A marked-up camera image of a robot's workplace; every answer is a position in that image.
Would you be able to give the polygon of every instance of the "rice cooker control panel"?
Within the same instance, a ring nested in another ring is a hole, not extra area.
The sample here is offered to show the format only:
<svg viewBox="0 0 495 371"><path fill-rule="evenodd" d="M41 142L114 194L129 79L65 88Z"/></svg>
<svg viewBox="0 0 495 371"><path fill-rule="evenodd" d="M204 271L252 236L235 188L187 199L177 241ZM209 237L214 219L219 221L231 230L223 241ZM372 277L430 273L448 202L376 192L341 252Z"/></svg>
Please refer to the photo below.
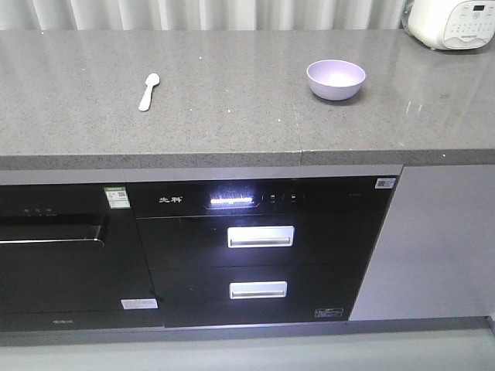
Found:
<svg viewBox="0 0 495 371"><path fill-rule="evenodd" d="M494 33L494 1L462 2L450 13L443 42L455 49L477 48L487 44Z"/></svg>

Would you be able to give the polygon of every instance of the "white curtain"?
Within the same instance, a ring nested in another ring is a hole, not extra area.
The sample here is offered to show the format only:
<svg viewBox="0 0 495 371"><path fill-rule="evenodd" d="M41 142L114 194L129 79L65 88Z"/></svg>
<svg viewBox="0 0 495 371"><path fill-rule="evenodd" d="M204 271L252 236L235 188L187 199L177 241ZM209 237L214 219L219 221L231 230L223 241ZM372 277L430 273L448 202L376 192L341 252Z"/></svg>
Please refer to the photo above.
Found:
<svg viewBox="0 0 495 371"><path fill-rule="evenodd" d="M396 29L405 0L0 0L0 29Z"/></svg>

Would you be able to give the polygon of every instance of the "floor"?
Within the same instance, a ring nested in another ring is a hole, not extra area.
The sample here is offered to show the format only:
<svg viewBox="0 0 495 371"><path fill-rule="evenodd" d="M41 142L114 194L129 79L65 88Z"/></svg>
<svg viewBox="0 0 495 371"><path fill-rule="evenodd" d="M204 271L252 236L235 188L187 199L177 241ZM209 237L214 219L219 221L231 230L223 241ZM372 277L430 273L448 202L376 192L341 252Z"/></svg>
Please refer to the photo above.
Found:
<svg viewBox="0 0 495 371"><path fill-rule="evenodd" d="M0 347L0 369L494 371L489 328L167 342Z"/></svg>

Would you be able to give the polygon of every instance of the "lavender bowl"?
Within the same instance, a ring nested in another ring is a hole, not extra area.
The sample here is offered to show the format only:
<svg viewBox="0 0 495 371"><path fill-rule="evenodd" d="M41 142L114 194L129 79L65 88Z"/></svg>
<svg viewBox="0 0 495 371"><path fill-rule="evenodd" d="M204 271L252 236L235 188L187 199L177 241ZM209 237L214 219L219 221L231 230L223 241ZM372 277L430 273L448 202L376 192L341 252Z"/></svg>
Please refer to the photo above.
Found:
<svg viewBox="0 0 495 371"><path fill-rule="evenodd" d="M366 80L361 67L345 60L319 60L310 64L306 73L312 92L327 100L351 98Z"/></svg>

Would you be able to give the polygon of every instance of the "drawer handle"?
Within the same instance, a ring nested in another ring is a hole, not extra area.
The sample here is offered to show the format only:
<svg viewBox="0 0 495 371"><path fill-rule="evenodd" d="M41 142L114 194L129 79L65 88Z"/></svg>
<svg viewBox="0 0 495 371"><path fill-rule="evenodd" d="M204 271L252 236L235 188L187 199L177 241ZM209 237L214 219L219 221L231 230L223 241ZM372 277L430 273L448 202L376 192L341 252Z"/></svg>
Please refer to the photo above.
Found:
<svg viewBox="0 0 495 371"><path fill-rule="evenodd" d="M227 228L227 245L244 247L290 247L294 243L294 226L233 226Z"/></svg>
<svg viewBox="0 0 495 371"><path fill-rule="evenodd" d="M230 299L285 298L287 282L233 282L229 291Z"/></svg>

